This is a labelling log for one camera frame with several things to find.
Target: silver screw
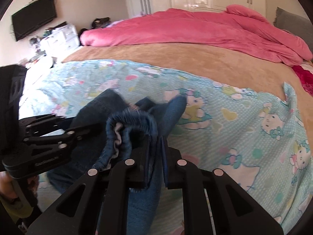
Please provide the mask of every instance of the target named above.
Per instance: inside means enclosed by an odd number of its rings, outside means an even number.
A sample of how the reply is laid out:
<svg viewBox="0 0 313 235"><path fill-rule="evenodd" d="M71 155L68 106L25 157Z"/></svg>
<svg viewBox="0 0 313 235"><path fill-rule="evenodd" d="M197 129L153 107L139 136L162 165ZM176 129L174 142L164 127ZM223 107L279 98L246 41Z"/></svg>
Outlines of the silver screw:
<svg viewBox="0 0 313 235"><path fill-rule="evenodd" d="M88 175L89 176L94 176L98 173L98 171L96 169L90 169L88 170Z"/></svg>
<svg viewBox="0 0 313 235"><path fill-rule="evenodd" d="M177 161L177 164L178 164L179 166L185 166L185 165L187 164L187 161L186 161L186 160L183 160L183 159L180 159L180 160Z"/></svg>
<svg viewBox="0 0 313 235"><path fill-rule="evenodd" d="M224 172L221 169L216 169L214 170L214 174L220 177L223 176Z"/></svg>
<svg viewBox="0 0 313 235"><path fill-rule="evenodd" d="M133 159L127 159L126 161L125 161L125 164L126 165L133 165L135 163L135 161L133 160Z"/></svg>
<svg viewBox="0 0 313 235"><path fill-rule="evenodd" d="M66 148L66 147L67 147L67 144L65 144L65 143L59 145L59 149L63 149L63 148Z"/></svg>

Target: red cloth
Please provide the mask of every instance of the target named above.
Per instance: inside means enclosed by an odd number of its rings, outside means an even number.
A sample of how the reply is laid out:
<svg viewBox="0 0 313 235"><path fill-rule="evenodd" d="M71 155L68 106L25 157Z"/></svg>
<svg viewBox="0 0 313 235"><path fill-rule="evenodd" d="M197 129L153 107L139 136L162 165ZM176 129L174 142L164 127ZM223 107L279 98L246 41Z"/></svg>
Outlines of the red cloth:
<svg viewBox="0 0 313 235"><path fill-rule="evenodd" d="M313 74L308 70L304 70L301 66L292 67L297 76L299 77L302 86L313 97Z"/></svg>
<svg viewBox="0 0 313 235"><path fill-rule="evenodd" d="M83 45L95 47L145 43L199 43L241 51L286 65L300 65L313 55L297 36L282 31L261 14L241 5L223 13L178 9L122 21L112 28L85 31Z"/></svg>

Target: brown blanket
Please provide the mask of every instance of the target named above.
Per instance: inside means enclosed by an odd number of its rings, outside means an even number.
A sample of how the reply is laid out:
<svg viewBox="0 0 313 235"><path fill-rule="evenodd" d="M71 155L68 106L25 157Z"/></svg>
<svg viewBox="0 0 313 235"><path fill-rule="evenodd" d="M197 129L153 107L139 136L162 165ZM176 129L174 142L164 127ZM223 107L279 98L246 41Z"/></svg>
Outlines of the brown blanket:
<svg viewBox="0 0 313 235"><path fill-rule="evenodd" d="M142 44L114 47L83 47L63 62L91 59L131 60L183 70L238 88L268 92L285 100L282 85L295 89L298 108L313 144L313 98L304 91L292 68L224 48L187 43Z"/></svg>

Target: denim pants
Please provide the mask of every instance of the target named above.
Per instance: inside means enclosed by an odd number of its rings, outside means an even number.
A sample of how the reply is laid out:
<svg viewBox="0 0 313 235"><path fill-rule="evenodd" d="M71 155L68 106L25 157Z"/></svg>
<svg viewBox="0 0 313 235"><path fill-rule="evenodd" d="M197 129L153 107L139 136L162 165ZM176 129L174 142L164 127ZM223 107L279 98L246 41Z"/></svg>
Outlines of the denim pants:
<svg viewBox="0 0 313 235"><path fill-rule="evenodd" d="M155 104L144 98L136 105L139 109L131 110L122 97L108 89L83 107L70 127L100 123L103 130L95 137L78 142L72 151L72 160L49 171L48 178L63 193L89 169L104 170L109 163L113 166L128 159L133 145L140 144L143 135L149 135L152 144L147 160L147 187L130 191L127 214L127 235L146 235L155 216L162 184L162 158L156 139L158 136L167 137L171 132L186 108L186 97L177 96L166 104ZM112 160L116 123L123 125L122 144L117 158Z"/></svg>

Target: beige wall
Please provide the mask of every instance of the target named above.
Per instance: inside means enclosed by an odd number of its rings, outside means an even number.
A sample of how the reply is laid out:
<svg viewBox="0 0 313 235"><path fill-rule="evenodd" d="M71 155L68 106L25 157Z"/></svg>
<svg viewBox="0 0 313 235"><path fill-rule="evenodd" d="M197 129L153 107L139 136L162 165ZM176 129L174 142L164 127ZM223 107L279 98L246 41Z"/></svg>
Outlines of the beige wall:
<svg viewBox="0 0 313 235"><path fill-rule="evenodd" d="M298 2L298 0L266 0L267 7L267 19L273 22L276 18L276 8L280 7L288 12L300 15L302 17L308 18L304 9Z"/></svg>
<svg viewBox="0 0 313 235"><path fill-rule="evenodd" d="M11 34L11 15L30 1L14 0L0 21L0 66L16 63L34 55L29 45L31 37L16 42L14 34ZM56 8L58 18L33 34L42 35L44 29L64 21L74 24L79 31L81 28L89 28L97 17L110 17L113 21L128 18L125 0L57 0Z"/></svg>

